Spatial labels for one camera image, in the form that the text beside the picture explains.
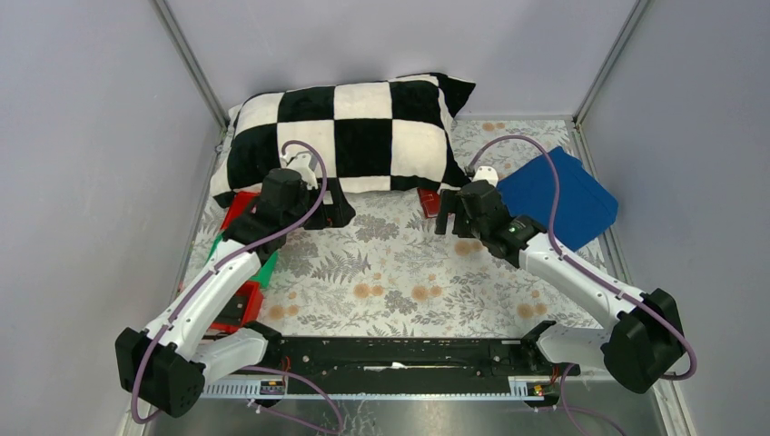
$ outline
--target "floral tablecloth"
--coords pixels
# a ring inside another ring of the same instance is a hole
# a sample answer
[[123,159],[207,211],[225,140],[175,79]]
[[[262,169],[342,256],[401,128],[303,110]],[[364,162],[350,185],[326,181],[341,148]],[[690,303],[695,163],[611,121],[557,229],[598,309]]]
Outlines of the floral tablecloth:
[[[458,121],[452,147],[460,166],[503,134],[530,135],[548,149],[562,145],[571,152],[563,121]],[[480,162],[504,176],[537,156],[529,144],[505,142]],[[543,320],[598,326],[560,292],[493,258],[480,242],[433,234],[416,191],[347,198],[357,213],[349,226],[288,236],[263,290],[259,321],[283,334],[339,336],[518,337]],[[208,201],[185,284],[205,263],[224,214]],[[596,241],[579,254],[604,268]]]

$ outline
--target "blue cloth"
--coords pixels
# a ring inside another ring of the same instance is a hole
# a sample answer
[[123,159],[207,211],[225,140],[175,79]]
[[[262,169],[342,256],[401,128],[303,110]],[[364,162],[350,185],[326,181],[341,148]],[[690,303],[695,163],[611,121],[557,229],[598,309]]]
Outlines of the blue cloth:
[[[615,222],[617,200],[563,148],[555,148],[548,155],[556,166],[561,188],[554,232],[563,244],[575,251]],[[511,215],[529,215],[548,226],[554,182],[545,157],[531,160],[501,180],[498,191]]]

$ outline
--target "gray wall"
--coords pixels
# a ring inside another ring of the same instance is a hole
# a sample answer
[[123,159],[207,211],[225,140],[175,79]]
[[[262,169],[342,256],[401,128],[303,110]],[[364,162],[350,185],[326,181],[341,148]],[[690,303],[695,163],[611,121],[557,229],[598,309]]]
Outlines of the gray wall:
[[655,2],[585,123],[633,279],[677,298],[698,434],[767,434],[770,3]]
[[114,434],[215,131],[148,1],[0,2],[0,434]]
[[171,0],[226,107],[265,91],[431,70],[464,116],[572,114],[634,0]]

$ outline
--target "checkered pillow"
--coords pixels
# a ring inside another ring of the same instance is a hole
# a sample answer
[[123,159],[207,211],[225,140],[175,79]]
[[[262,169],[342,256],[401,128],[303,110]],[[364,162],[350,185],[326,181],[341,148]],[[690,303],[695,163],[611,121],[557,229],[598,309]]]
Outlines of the checkered pillow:
[[[318,150],[346,193],[459,188],[469,179],[455,162],[449,129],[475,86],[419,74],[255,95],[235,117],[231,150],[212,177],[211,194],[228,207],[236,192],[258,192],[291,139]],[[287,149],[289,156],[302,151]],[[321,177],[321,168],[315,171]]]

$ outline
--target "cable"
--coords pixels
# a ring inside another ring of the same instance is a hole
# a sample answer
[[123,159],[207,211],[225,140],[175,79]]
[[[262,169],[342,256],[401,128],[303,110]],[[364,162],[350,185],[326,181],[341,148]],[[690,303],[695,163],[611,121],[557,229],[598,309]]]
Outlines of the cable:
[[551,173],[553,174],[554,179],[554,200],[551,205],[551,213],[548,217],[548,241],[551,244],[551,247],[554,249],[554,251],[558,254],[560,259],[564,259],[565,262],[572,265],[575,269],[583,273],[583,275],[587,276],[589,279],[593,280],[597,284],[601,285],[608,291],[612,292],[616,296],[619,296],[623,300],[626,300],[627,302],[630,302],[634,304],[636,307],[650,315],[655,321],[659,322],[660,325],[662,325],[666,330],[668,330],[669,333],[671,333],[672,336],[676,338],[679,343],[682,344],[683,347],[685,347],[685,351],[687,352],[687,356],[690,359],[690,367],[687,369],[687,371],[683,374],[676,375],[676,374],[663,374],[660,378],[664,380],[671,380],[671,381],[680,381],[680,380],[686,380],[692,377],[697,370],[697,357],[696,352],[693,350],[692,345],[690,342],[685,339],[685,336],[679,332],[679,330],[676,329],[673,325],[671,325],[670,322],[666,321],[662,316],[658,315],[657,312],[652,310],[649,306],[644,304],[643,302],[637,300],[636,298],[622,292],[619,288],[617,288],[615,285],[613,285],[610,282],[607,282],[606,280],[602,279],[598,275],[591,272],[588,268],[584,267],[580,263],[578,263],[576,260],[572,259],[569,256],[566,256],[563,254],[563,251],[561,247],[559,246],[556,235],[554,234],[554,222],[556,221],[556,211],[558,208],[558,197],[559,197],[559,183],[558,183],[558,172],[556,170],[556,166],[553,163],[553,160],[551,160],[551,156],[548,155],[548,151],[540,145],[537,141],[535,141],[532,138],[529,138],[528,136],[524,136],[521,134],[507,134],[504,136],[500,136],[500,138],[493,139],[492,141],[489,141],[486,145],[481,147],[481,149],[476,153],[475,156],[473,156],[473,159],[470,161],[470,166],[474,167],[476,162],[479,160],[482,154],[487,151],[492,145],[497,144],[502,141],[506,141],[508,139],[519,139],[521,141],[526,141],[540,150],[541,153],[543,153],[543,156],[546,158],[546,162],[548,162],[548,166],[551,169]]
[[569,409],[569,406],[567,406],[567,395],[565,394],[566,393],[565,388],[567,387],[567,384],[565,383],[565,381],[567,380],[567,374],[569,374],[569,372],[574,367],[575,367],[575,363],[570,363],[569,365],[567,365],[567,368],[564,370],[564,373],[561,374],[561,381],[559,382],[561,384],[561,386],[559,387],[560,396],[561,396],[561,407],[567,413],[567,417],[572,422],[572,424],[575,425],[575,428],[577,429],[577,431],[580,431],[580,433],[583,434],[583,436],[590,436],[586,431],[586,429],[584,429],[580,424],[578,424],[577,421],[575,421],[575,417],[572,416],[572,411]]
[[324,392],[321,388],[319,388],[317,384],[293,372],[279,371],[279,370],[274,370],[272,368],[264,368],[261,366],[244,366],[242,369],[245,371],[267,372],[269,374],[282,375],[284,377],[291,377],[295,380],[299,380],[300,382],[307,384],[314,391],[316,391],[321,397],[323,397],[323,399],[326,400],[326,402],[331,406],[331,409],[334,411],[334,415],[337,416],[337,430],[330,430],[330,429],[315,425],[312,422],[308,422],[301,418],[297,418],[296,416],[291,416],[289,414],[283,413],[282,411],[274,411],[273,409],[270,409],[267,407],[263,408],[261,406],[258,406],[257,412],[266,411],[272,415],[280,416],[287,420],[297,422],[298,424],[304,425],[305,427],[308,427],[315,431],[323,431],[324,433],[342,434],[342,432],[345,431],[344,420],[342,419],[342,414],[340,413],[340,409],[337,407],[337,404],[334,404],[334,401],[332,401],[331,398],[329,398],[329,395],[327,395],[326,392]]
[[[585,415],[593,416],[594,418],[599,418],[600,420],[602,420],[602,421],[606,422],[607,424],[611,425],[612,428],[617,430],[617,432],[620,433],[621,436],[628,436],[626,431],[624,431],[617,422],[612,421],[612,418],[606,416],[604,413],[600,413],[598,411],[592,411],[590,409],[584,409],[582,407],[570,406],[569,409],[571,411],[576,411],[577,413],[583,413]],[[552,412],[552,411],[565,411],[565,408],[564,408],[564,406],[561,406],[561,407],[553,406],[553,407],[537,407],[534,410],[533,409],[516,409],[516,410],[514,410],[514,412],[517,412],[517,413],[535,413],[535,412],[536,413],[544,413],[544,412]]]
[[558,378],[558,365],[554,365],[553,371],[551,372],[551,378],[548,382],[548,386],[553,386],[553,383],[556,382],[556,379]]
[[[321,191],[319,192],[318,198],[316,199],[315,203],[311,206],[311,208],[308,210],[306,214],[302,216],[299,220],[297,220],[295,223],[289,225],[285,229],[279,230],[276,233],[271,234],[270,236],[266,236],[259,241],[256,241],[254,243],[250,243],[244,247],[242,247],[239,250],[236,250],[226,256],[224,256],[219,262],[217,262],[214,265],[214,270],[216,272],[219,272],[220,269],[230,260],[233,258],[246,253],[250,250],[253,250],[254,248],[264,244],[268,243],[274,239],[278,239],[282,237],[284,234],[291,232],[292,230],[297,229],[300,227],[305,221],[310,218],[315,211],[321,206],[323,203],[323,196],[326,194],[326,185],[327,185],[327,174],[326,174],[326,165],[323,163],[323,159],[321,159],[321,155],[309,144],[303,142],[303,141],[296,141],[291,140],[287,141],[283,144],[283,147],[281,148],[281,153],[286,153],[286,148],[289,145],[300,145],[302,147],[305,147],[310,151],[316,159],[318,159],[318,164],[321,166]],[[206,272],[198,282],[196,282],[190,291],[182,297],[182,299],[179,301],[179,304],[177,304],[176,308],[171,312],[171,314],[168,317],[168,323],[166,323],[161,329],[158,331],[158,334],[155,335],[152,341],[150,341],[150,345],[147,347],[147,350],[144,352],[144,356],[142,356],[142,360],[139,362],[139,368],[136,371],[136,377],[133,380],[133,387],[131,389],[131,416],[133,418],[133,421],[137,424],[146,424],[149,421],[152,421],[155,419],[155,417],[158,415],[160,410],[154,411],[150,415],[148,415],[146,418],[142,418],[139,416],[139,387],[142,385],[142,377],[144,376],[144,371],[147,368],[147,362],[150,361],[150,356],[153,354],[153,350],[158,345],[158,342],[161,340],[163,335],[168,332],[169,326],[176,320],[176,318],[179,316],[179,313],[182,312],[184,309],[184,306],[187,305],[187,303],[193,298],[193,296],[201,289],[204,283],[208,281],[213,276],[212,270],[209,270]]]

